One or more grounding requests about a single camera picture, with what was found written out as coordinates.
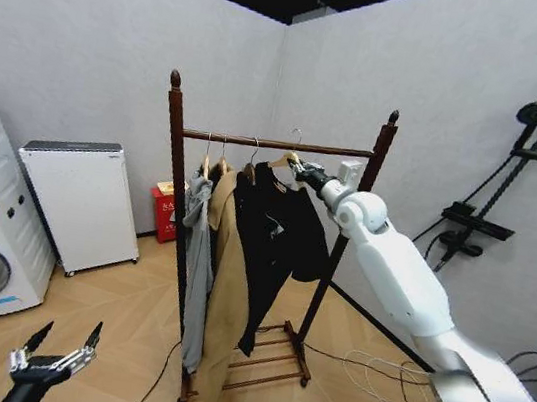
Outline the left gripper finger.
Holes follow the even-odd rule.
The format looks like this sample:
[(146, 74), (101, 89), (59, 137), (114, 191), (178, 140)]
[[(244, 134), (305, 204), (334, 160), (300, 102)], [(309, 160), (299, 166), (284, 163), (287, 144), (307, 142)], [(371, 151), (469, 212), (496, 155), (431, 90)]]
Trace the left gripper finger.
[(53, 321), (50, 321), (40, 330), (35, 332), (31, 337), (26, 341), (26, 343), (20, 348), (15, 349), (10, 353), (9, 358), (9, 370), (10, 371), (19, 371), (25, 370), (29, 366), (29, 359), (36, 349), (41, 345), (42, 341), (46, 338), (47, 334), (50, 332), (54, 325)]
[(100, 340), (103, 322), (99, 322), (88, 336), (87, 341), (81, 348), (75, 349), (65, 357), (52, 364), (51, 370), (56, 372), (69, 371), (74, 376), (80, 370), (90, 364), (96, 357), (96, 346)]

